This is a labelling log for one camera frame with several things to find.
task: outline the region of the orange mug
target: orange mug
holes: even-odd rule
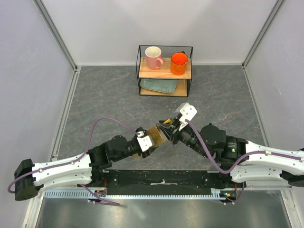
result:
[[[182,75],[186,72],[188,56],[184,51],[177,52],[171,57],[171,72],[174,75]]]

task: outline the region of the gray floor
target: gray floor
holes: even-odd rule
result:
[[[86,148],[92,123],[102,116],[123,121],[133,129],[150,129],[159,120],[175,116],[174,110],[189,102],[198,110],[198,129],[213,123],[227,134],[263,144],[257,116],[241,66],[193,66],[190,95],[186,97],[139,96],[133,66],[82,67],[62,138],[59,159]],[[96,128],[92,147],[121,134],[132,134],[111,121]],[[146,159],[130,157],[115,169],[211,169],[204,159],[182,143],[158,148]]]
[[[111,116],[136,129],[149,129],[174,116],[183,102],[198,113],[194,124],[213,123],[228,134],[263,144],[257,116],[241,66],[194,66],[188,98],[139,96],[135,67],[83,67],[66,123],[59,159],[84,151],[91,124]],[[124,128],[103,121],[92,146],[113,136],[132,137]],[[167,143],[146,159],[130,157],[114,164],[120,169],[212,169],[210,162],[183,144]],[[121,200],[123,207],[92,205],[83,200],[43,199],[37,228],[287,228],[281,194],[245,192],[234,206],[207,200]]]

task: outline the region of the mug handle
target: mug handle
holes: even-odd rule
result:
[[[161,65],[157,66],[156,69],[159,69],[163,65],[163,60],[161,58],[157,58],[157,61],[160,61]]]

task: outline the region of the gray marble tabletop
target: gray marble tabletop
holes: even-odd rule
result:
[[[198,129],[213,123],[228,135],[264,144],[241,66],[193,66],[189,97],[139,96],[134,66],[82,67],[64,130],[59,159],[86,148],[95,119],[117,118],[136,129],[150,129],[159,120],[174,117],[183,102],[195,106]],[[101,121],[91,148],[115,135],[133,135],[116,123]],[[182,143],[160,146],[145,159],[136,156],[114,163],[114,169],[209,170],[211,163]]]

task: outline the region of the pink mug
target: pink mug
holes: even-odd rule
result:
[[[148,47],[145,54],[148,67],[151,70],[159,69],[163,65],[162,51],[159,47]]]

